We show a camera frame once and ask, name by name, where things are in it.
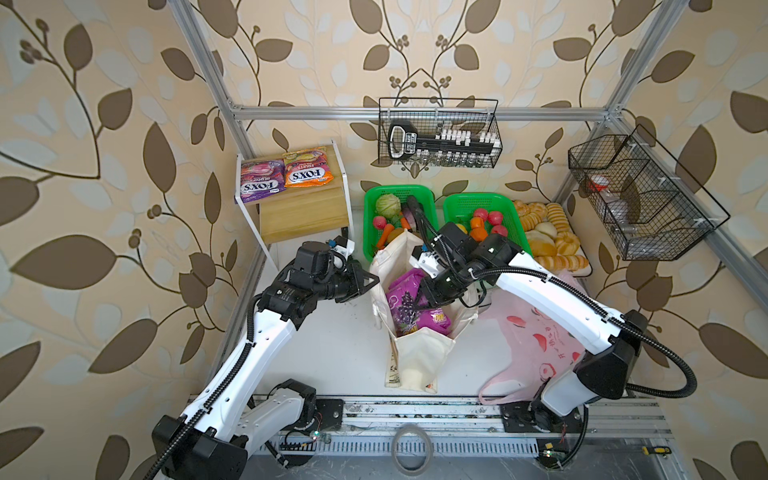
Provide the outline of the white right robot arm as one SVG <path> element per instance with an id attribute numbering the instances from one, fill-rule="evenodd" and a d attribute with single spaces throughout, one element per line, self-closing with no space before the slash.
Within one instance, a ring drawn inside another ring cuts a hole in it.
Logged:
<path id="1" fill-rule="evenodd" d="M 410 263 L 422 269 L 426 284 L 418 301 L 432 308 L 459 300 L 483 281 L 511 293 L 547 315 L 586 350 L 567 372 L 547 381 L 530 403 L 530 411 L 561 419 L 599 399 L 617 400 L 628 391 L 681 399 L 698 387 L 692 368 L 667 346 L 649 337 L 648 321 L 636 310 L 621 313 L 556 277 L 522 247 L 498 233 L 476 241 L 454 225 L 444 225 L 424 246 L 413 249 Z M 644 346 L 661 353 L 683 373 L 684 386 L 660 390 L 630 381 Z"/>

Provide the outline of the orange fox's candy bag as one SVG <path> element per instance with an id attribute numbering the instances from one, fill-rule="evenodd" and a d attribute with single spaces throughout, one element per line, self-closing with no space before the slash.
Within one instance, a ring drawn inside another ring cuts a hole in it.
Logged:
<path id="1" fill-rule="evenodd" d="M 286 153 L 283 162 L 287 188 L 323 186 L 334 179 L 324 147 Z"/>

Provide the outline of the purple lot 100 candy bag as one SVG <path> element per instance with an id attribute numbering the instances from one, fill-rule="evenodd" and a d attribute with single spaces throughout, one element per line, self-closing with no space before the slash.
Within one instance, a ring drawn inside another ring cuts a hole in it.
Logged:
<path id="1" fill-rule="evenodd" d="M 452 320 L 440 307 L 429 306 L 426 296 L 420 292 L 426 273 L 411 269 L 394 280 L 387 292 L 387 303 L 398 337 L 415 333 L 420 329 L 433 330 L 448 335 Z"/>

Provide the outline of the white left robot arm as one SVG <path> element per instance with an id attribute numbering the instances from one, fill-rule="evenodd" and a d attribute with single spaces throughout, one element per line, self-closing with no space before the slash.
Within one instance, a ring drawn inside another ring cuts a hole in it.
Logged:
<path id="1" fill-rule="evenodd" d="M 277 385 L 255 407 L 248 405 L 279 351 L 321 301 L 356 299 L 379 282 L 354 259 L 355 244 L 339 235 L 306 241 L 272 283 L 253 296 L 245 331 L 201 394 L 177 417 L 163 416 L 152 431 L 153 479 L 238 479 L 248 460 L 294 424 L 315 420 L 314 388 L 295 380 Z"/>

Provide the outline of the cream floral tote bag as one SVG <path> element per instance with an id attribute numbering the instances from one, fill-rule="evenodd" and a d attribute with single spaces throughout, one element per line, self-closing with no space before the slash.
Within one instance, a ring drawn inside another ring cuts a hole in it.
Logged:
<path id="1" fill-rule="evenodd" d="M 387 292 L 394 280 L 411 269 L 417 269 L 412 266 L 410 258 L 414 248 L 422 245 L 423 241 L 416 235 L 402 233 L 375 255 L 371 273 L 379 277 L 380 283 L 371 291 L 372 307 L 377 324 L 386 328 L 390 339 L 391 357 L 385 385 L 388 388 L 435 394 L 438 391 L 438 373 L 458 337 L 479 316 L 475 305 L 478 294 L 471 289 L 460 300 L 440 307 L 452 320 L 448 335 L 420 329 L 398 337 L 387 303 Z"/>

